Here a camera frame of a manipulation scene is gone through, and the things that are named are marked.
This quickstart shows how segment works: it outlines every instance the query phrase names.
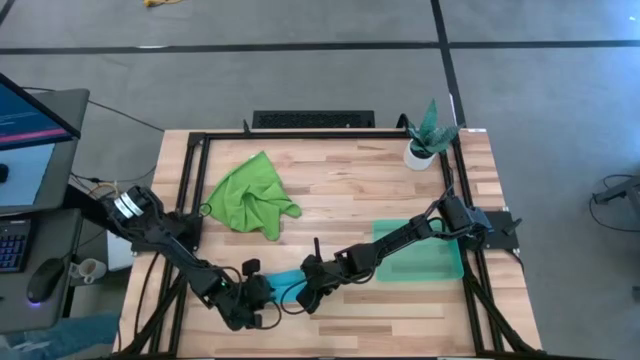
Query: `monitor screen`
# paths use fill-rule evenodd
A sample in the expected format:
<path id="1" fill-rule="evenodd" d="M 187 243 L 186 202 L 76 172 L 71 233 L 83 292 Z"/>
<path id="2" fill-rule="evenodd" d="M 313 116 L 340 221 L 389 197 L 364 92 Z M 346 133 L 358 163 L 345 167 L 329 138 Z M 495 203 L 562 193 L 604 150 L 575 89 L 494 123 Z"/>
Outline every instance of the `monitor screen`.
<path id="1" fill-rule="evenodd" d="M 44 105 L 16 89 L 17 85 L 0 83 L 0 150 L 49 144 L 70 140 L 74 134 Z"/>

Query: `wooden table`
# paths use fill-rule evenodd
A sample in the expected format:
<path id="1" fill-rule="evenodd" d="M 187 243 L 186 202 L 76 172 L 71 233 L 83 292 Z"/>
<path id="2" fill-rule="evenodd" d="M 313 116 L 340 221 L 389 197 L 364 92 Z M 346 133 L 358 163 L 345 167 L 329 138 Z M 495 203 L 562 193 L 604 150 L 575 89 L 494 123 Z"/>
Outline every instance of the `wooden table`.
<path id="1" fill-rule="evenodd" d="M 188 133 L 176 130 L 164 135 L 152 189 L 167 210 L 176 203 Z M 505 203 L 488 134 L 463 130 L 460 138 L 475 205 L 501 209 Z M 264 150 L 287 193 L 302 208 L 302 216 L 282 217 L 277 242 L 266 240 L 259 232 L 232 232 L 207 218 L 197 256 L 237 268 L 244 260 L 259 258 L 261 272 L 273 273 L 298 268 L 305 256 L 313 253 L 314 237 L 320 239 L 326 258 L 333 258 L 335 251 L 349 245 L 371 241 L 372 221 L 408 219 L 424 212 L 444 191 L 439 160 L 426 171 L 412 171 L 402 161 L 406 144 L 404 139 L 214 140 L 205 199 L 228 171 Z M 455 169 L 452 154 L 449 159 Z M 461 194 L 459 187 L 456 194 Z M 539 348 L 520 266 L 504 251 L 486 251 L 486 257 L 498 308 L 525 341 Z M 133 265 L 120 320 L 123 345 L 133 336 L 136 307 L 151 258 L 150 254 L 140 255 Z M 155 308 L 162 268 L 160 257 L 151 273 L 140 327 Z M 342 286 L 324 298 L 313 315 L 284 314 L 273 330 L 238 332 L 228 330 L 217 310 L 207 310 L 189 293 L 179 356 L 471 355 L 474 349 L 462 288 L 461 281 L 381 283 L 374 277 L 365 285 Z M 485 346 L 491 348 L 486 315 L 478 306 Z M 297 304 L 288 308 L 300 309 Z M 265 326 L 276 320 L 273 307 L 263 313 Z M 165 321 L 160 350 L 168 347 L 170 323 Z"/>

